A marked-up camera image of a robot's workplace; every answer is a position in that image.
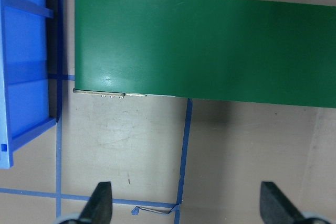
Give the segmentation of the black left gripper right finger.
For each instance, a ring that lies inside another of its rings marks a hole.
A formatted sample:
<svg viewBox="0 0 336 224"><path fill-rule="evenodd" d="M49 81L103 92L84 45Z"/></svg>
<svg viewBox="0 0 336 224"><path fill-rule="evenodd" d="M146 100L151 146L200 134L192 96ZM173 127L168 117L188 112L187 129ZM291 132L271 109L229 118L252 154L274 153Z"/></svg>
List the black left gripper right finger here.
<svg viewBox="0 0 336 224"><path fill-rule="evenodd" d="M261 182L259 212L264 223L299 223L303 214L274 182Z"/></svg>

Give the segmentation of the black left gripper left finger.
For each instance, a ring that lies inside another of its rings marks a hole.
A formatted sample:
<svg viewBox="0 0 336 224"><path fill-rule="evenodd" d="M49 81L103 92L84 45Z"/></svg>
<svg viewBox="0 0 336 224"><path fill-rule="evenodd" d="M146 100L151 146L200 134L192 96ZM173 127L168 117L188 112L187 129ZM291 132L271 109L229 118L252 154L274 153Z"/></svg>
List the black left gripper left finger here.
<svg viewBox="0 0 336 224"><path fill-rule="evenodd" d="M112 219L112 189L110 182L99 182L79 215L79 223L110 223Z"/></svg>

